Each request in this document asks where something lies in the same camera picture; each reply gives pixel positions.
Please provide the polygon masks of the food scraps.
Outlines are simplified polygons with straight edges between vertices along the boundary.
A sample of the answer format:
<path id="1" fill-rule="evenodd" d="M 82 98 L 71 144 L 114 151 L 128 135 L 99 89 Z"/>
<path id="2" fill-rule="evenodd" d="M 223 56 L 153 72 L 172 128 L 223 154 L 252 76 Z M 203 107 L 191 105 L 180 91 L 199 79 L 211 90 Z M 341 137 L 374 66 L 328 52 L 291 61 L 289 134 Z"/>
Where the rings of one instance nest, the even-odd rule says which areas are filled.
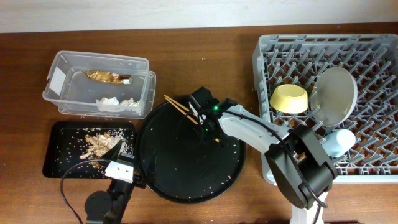
<path id="1" fill-rule="evenodd" d="M 87 160 L 100 159 L 103 154 L 122 140 L 121 153 L 132 153 L 133 129 L 128 128 L 63 128 L 57 141 L 56 170 L 61 172 Z"/>

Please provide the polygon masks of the light blue cup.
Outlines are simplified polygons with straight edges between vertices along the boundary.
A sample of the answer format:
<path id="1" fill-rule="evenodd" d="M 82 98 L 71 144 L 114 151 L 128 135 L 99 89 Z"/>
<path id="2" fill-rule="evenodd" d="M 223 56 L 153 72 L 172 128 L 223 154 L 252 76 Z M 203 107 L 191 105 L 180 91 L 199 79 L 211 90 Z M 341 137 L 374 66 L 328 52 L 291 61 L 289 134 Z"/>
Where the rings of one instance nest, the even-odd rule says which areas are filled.
<path id="1" fill-rule="evenodd" d="M 322 144 L 325 152 L 330 157 L 340 157 L 354 146 L 356 137 L 348 129 L 339 129 L 325 136 L 325 140 Z"/>

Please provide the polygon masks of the grey plate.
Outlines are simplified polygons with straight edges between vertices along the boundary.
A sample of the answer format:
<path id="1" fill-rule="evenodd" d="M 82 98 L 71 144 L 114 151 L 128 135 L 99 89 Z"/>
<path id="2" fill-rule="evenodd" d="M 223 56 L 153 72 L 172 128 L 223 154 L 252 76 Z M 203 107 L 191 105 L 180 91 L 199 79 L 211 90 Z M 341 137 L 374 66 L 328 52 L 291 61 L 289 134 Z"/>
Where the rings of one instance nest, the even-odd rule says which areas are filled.
<path id="1" fill-rule="evenodd" d="M 315 121 L 332 127 L 351 115 L 357 99 L 354 77 L 344 68 L 332 67 L 317 77 L 309 103 Z"/>

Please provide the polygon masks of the gold snack wrapper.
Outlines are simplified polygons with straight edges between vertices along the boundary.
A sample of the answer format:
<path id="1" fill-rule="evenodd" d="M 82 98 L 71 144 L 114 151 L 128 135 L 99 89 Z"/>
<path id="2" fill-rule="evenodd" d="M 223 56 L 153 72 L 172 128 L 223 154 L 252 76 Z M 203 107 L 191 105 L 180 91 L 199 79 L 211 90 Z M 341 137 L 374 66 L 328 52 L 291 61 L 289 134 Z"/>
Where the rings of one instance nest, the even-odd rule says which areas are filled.
<path id="1" fill-rule="evenodd" d="M 110 84 L 132 84 L 132 78 L 130 75 L 118 74 L 113 72 L 101 71 L 101 70 L 89 70 L 84 71 L 84 74 L 95 81 L 110 83 Z"/>

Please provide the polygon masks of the clear plastic waste bin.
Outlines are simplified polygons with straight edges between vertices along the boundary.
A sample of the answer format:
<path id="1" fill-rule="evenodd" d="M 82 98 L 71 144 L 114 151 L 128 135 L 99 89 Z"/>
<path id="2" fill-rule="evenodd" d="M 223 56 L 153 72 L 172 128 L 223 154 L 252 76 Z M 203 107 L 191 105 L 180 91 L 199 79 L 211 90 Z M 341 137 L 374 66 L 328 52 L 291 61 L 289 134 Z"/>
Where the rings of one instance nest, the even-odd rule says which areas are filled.
<path id="1" fill-rule="evenodd" d="M 49 88 L 56 67 L 66 74 L 60 96 Z M 132 84 L 98 82 L 84 74 L 84 71 L 89 70 L 130 75 Z M 145 58 L 92 52 L 60 51 L 54 58 L 47 80 L 48 83 L 42 93 L 42 97 L 44 100 L 58 106 L 58 110 L 62 114 L 143 119 L 150 113 L 154 104 L 156 75 L 149 70 L 149 61 Z M 134 98 L 134 101 L 140 101 L 139 105 L 142 107 L 142 112 L 101 112 L 97 108 L 95 100 L 100 100 L 103 97 L 116 97 L 119 102 Z"/>

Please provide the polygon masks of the grey dishwasher rack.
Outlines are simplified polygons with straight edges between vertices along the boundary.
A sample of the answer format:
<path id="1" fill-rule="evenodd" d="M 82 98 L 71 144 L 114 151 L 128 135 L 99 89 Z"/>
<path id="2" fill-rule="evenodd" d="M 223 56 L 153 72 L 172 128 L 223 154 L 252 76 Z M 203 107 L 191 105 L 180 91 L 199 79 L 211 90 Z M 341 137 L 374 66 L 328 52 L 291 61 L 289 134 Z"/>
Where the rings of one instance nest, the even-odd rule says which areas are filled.
<path id="1" fill-rule="evenodd" d="M 266 121 L 293 128 L 307 125 L 320 141 L 339 129 L 356 136 L 355 145 L 334 159 L 338 184 L 397 182 L 397 36 L 395 34 L 278 34 L 262 35 L 252 54 L 259 115 Z M 282 84 L 304 88 L 309 98 L 317 78 L 341 67 L 354 77 L 358 98 L 352 114 L 327 126 L 315 119 L 311 106 L 302 114 L 284 114 L 269 103 Z"/>

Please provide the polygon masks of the black rectangular tray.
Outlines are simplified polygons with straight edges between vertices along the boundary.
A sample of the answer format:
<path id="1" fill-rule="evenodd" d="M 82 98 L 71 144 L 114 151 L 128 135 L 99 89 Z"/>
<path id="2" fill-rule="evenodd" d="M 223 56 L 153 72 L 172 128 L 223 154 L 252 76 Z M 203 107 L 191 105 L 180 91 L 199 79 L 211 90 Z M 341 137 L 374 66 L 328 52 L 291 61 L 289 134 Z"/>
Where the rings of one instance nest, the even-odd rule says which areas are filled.
<path id="1" fill-rule="evenodd" d="M 61 178 L 75 164 L 96 158 L 88 154 L 93 148 L 88 142 L 92 137 L 102 140 L 110 136 L 110 147 L 120 142 L 120 152 L 132 154 L 135 135 L 131 123 L 59 121 L 52 126 L 42 173 L 48 178 Z"/>

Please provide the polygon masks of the white label on bin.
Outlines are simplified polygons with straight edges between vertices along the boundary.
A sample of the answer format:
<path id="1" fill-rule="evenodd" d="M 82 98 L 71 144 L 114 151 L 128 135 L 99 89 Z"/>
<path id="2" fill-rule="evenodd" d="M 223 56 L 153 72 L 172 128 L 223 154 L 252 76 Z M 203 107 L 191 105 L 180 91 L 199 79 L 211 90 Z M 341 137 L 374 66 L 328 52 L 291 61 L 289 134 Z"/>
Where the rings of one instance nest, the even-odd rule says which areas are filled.
<path id="1" fill-rule="evenodd" d="M 58 67 L 55 68 L 53 76 L 50 81 L 49 88 L 54 91 L 58 96 L 61 95 L 66 74 L 61 71 Z"/>

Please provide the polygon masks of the yellow bowl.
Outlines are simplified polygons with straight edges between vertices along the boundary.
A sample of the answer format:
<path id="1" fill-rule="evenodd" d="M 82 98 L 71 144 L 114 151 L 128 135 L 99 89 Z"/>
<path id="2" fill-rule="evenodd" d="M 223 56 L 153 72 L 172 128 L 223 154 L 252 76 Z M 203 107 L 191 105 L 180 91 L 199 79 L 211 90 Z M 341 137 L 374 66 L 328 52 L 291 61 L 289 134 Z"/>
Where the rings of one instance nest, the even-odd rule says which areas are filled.
<path id="1" fill-rule="evenodd" d="M 308 94 L 298 85 L 279 85 L 270 99 L 271 106 L 287 114 L 299 114 L 308 109 Z"/>

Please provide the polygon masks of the black round tray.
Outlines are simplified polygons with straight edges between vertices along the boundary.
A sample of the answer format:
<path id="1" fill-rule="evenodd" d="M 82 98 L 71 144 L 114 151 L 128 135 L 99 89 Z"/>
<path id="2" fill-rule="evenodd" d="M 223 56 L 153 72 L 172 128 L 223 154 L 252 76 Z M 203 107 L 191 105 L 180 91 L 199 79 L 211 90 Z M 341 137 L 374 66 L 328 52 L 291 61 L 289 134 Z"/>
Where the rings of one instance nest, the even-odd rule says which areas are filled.
<path id="1" fill-rule="evenodd" d="M 156 194 L 177 203 L 202 203 L 225 193 L 238 179 L 246 144 L 229 137 L 200 141 L 200 129 L 169 102 L 153 109 L 138 132 L 136 167 Z"/>

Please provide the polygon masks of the white tissue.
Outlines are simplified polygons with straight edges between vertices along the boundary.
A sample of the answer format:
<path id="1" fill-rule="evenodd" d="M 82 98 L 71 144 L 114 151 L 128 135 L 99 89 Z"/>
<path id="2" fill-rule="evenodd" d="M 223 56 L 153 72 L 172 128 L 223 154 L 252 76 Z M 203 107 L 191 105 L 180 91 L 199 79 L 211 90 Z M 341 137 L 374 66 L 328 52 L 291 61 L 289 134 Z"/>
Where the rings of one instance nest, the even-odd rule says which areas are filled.
<path id="1" fill-rule="evenodd" d="M 119 102 L 116 97 L 95 100 L 97 108 L 101 112 L 122 112 L 122 111 L 135 111 L 136 113 L 142 112 L 142 107 L 139 105 L 140 101 L 134 101 L 134 98 L 123 100 Z"/>

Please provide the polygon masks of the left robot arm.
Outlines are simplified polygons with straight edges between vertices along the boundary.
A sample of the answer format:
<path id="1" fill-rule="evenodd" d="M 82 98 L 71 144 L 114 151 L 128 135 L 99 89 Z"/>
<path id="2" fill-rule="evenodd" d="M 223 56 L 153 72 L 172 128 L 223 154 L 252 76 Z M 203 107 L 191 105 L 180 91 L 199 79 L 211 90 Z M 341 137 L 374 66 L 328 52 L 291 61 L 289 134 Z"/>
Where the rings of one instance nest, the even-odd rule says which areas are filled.
<path id="1" fill-rule="evenodd" d="M 120 152 L 123 142 L 101 156 L 100 164 L 105 166 L 104 176 L 111 179 L 106 191 L 92 193 L 85 202 L 87 223 L 121 223 L 134 188 L 144 189 L 144 178 L 135 173 L 136 158 Z"/>

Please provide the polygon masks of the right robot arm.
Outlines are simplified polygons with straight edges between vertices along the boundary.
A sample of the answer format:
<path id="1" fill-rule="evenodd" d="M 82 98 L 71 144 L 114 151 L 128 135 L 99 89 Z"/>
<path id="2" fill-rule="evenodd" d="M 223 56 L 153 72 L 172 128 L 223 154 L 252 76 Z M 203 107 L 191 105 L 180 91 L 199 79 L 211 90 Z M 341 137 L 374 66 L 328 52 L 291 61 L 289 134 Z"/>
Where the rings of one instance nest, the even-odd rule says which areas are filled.
<path id="1" fill-rule="evenodd" d="M 280 192 L 292 204 L 291 223 L 323 223 L 325 199 L 338 173 L 313 131 L 265 121 L 232 99 L 218 101 L 204 87 L 189 102 L 202 134 L 237 138 L 266 158 Z"/>

